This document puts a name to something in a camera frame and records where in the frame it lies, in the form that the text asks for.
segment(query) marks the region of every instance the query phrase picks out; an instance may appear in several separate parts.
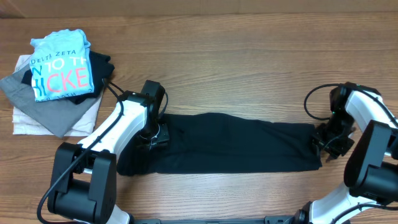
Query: folded blue shirt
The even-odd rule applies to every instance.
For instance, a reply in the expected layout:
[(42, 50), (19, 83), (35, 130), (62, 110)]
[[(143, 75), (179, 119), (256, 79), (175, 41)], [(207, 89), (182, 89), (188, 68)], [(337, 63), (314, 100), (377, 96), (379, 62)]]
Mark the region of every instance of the folded blue shirt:
[(90, 43), (80, 30), (52, 32), (32, 39), (30, 58), (32, 88), (36, 101), (57, 100), (94, 92)]

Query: wooden tabletop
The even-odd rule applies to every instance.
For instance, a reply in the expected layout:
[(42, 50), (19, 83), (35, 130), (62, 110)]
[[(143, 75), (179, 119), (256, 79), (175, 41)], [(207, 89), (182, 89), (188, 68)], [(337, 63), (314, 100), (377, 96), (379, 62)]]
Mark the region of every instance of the wooden tabletop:
[[(318, 124), (303, 110), (305, 95), (350, 81), (377, 88), (398, 114), (398, 13), (2, 19), (0, 78), (14, 71), (19, 55), (33, 52), (31, 38), (66, 28), (83, 29), (92, 50), (112, 57), (113, 82), (121, 88), (161, 82), (168, 113)], [(329, 91), (310, 97), (313, 114), (330, 114)], [(106, 91), (96, 127), (115, 104)], [(12, 130), (12, 105), (0, 92), (0, 223), (38, 223), (56, 149), (81, 138), (13, 136)], [(118, 176), (117, 204), (136, 218), (163, 220), (293, 215), (342, 182), (350, 153), (329, 163), (323, 155), (323, 167), (311, 172)], [(63, 220), (46, 208), (43, 214)], [(372, 209), (352, 221), (397, 219), (397, 212)]]

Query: stack of clothes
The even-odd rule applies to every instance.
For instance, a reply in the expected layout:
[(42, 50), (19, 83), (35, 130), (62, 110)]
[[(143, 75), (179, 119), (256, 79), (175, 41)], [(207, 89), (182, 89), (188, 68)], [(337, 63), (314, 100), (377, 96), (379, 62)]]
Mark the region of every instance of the stack of clothes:
[(82, 30), (61, 30), (32, 39), (15, 72), (0, 80), (14, 105), (13, 134), (88, 136), (93, 132), (110, 56), (90, 51)]

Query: folded black garment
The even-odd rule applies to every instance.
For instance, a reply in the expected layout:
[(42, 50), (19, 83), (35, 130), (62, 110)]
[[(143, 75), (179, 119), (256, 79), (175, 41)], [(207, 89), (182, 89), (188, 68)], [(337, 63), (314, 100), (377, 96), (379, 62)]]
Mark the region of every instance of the folded black garment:
[[(89, 57), (91, 74), (93, 75), (94, 92), (67, 97), (68, 100), (76, 105), (85, 101), (87, 98), (97, 98), (104, 87), (103, 78), (109, 78), (114, 70), (114, 66), (111, 63), (108, 63), (111, 60), (110, 56), (90, 51)], [(30, 69), (25, 72), (21, 83), (32, 85), (32, 71)]]
[(122, 151), (121, 175), (298, 172), (317, 170), (311, 150), (312, 124), (271, 123), (220, 113), (165, 114), (170, 141), (165, 147), (137, 147), (133, 138)]

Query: white folded shirt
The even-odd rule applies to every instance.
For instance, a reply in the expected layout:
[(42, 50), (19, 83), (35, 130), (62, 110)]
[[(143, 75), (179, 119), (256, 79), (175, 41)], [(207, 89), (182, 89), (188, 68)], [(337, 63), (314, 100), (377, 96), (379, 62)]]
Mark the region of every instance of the white folded shirt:
[[(19, 56), (15, 72), (25, 67), (29, 63), (29, 59), (30, 55)], [(89, 136), (93, 132), (98, 109), (101, 104), (102, 93), (103, 91), (101, 91), (93, 106), (91, 106), (81, 119), (73, 125), (65, 136)], [(47, 128), (43, 127), (16, 107), (14, 107), (12, 112), (12, 122), (14, 123), (13, 134), (53, 135)]]

